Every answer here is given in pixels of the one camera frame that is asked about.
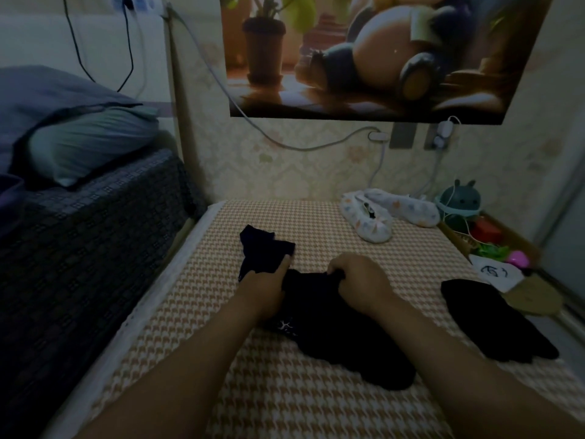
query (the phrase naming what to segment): wall poster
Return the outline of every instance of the wall poster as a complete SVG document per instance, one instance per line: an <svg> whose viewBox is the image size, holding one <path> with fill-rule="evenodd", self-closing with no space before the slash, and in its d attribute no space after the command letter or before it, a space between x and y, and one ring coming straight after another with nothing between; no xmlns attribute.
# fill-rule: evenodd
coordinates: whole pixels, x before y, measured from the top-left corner
<svg viewBox="0 0 585 439"><path fill-rule="evenodd" d="M500 125L552 0L220 2L246 115Z"/></svg>

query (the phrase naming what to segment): hand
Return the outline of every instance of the hand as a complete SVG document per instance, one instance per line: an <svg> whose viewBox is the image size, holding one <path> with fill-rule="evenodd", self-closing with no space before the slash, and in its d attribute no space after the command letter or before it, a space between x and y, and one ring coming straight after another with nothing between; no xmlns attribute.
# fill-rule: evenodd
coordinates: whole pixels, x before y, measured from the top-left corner
<svg viewBox="0 0 585 439"><path fill-rule="evenodd" d="M273 317L282 304L282 280L289 269L291 258L287 254L274 273L248 272L240 282L236 297L250 306L259 320Z"/></svg>
<svg viewBox="0 0 585 439"><path fill-rule="evenodd" d="M356 311L374 317L374 310L388 298L397 298L384 270L371 258L343 253L329 263L327 273L343 270L339 294Z"/></svg>

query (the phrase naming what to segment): bedspread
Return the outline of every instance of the bedspread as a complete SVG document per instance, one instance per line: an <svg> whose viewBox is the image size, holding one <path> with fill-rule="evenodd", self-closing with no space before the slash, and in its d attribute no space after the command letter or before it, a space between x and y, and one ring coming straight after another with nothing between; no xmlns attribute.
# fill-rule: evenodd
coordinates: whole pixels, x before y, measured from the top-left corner
<svg viewBox="0 0 585 439"><path fill-rule="evenodd" d="M322 272L330 259L344 251L370 256L384 268L400 296L477 350L450 317L440 292L443 280L478 280L477 275L438 229L396 220L392 238L372 244L356 235L335 203L230 201L110 378L88 420L171 353L181 339L203 326L232 296L243 260L238 234L247 224L295 242L292 266L301 272ZM562 361L498 365L585 420L585 391ZM284 336L257 328L232 363L207 436L422 438L450 437L451 432L419 376L405 391L386 391L340 366L303 355Z"/></svg>
<svg viewBox="0 0 585 439"><path fill-rule="evenodd" d="M167 149L133 154L75 190L27 193L20 228L0 243L0 436L40 433L186 219L204 212Z"/></svg>

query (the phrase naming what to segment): checkered tablecloth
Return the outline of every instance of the checkered tablecloth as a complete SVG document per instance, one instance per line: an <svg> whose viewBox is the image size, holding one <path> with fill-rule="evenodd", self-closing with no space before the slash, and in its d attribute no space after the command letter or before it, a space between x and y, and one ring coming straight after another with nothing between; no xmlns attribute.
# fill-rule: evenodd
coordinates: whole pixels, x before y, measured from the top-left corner
<svg viewBox="0 0 585 439"><path fill-rule="evenodd" d="M229 201L110 378L88 420L171 353L181 339L202 327L233 295L243 260L239 233L247 224L295 242L292 267L301 272L322 272L330 259L344 251L368 255L384 268L399 295L476 348L450 317L440 287L443 280L477 276L438 229L395 220L390 241L372 244L356 235L335 203ZM537 359L531 365L500 366L585 420L585 391L562 361ZM385 391L340 366L305 356L283 336L257 328L229 370L207 435L418 438L450 437L450 429L420 377L405 391Z"/></svg>

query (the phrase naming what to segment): pink object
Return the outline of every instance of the pink object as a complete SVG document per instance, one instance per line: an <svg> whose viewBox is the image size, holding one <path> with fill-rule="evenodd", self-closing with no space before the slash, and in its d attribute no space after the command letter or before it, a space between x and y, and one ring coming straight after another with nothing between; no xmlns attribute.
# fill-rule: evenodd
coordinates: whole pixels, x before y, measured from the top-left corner
<svg viewBox="0 0 585 439"><path fill-rule="evenodd" d="M520 269L526 269L530 266L530 259L522 251L512 251L506 259L506 263Z"/></svg>

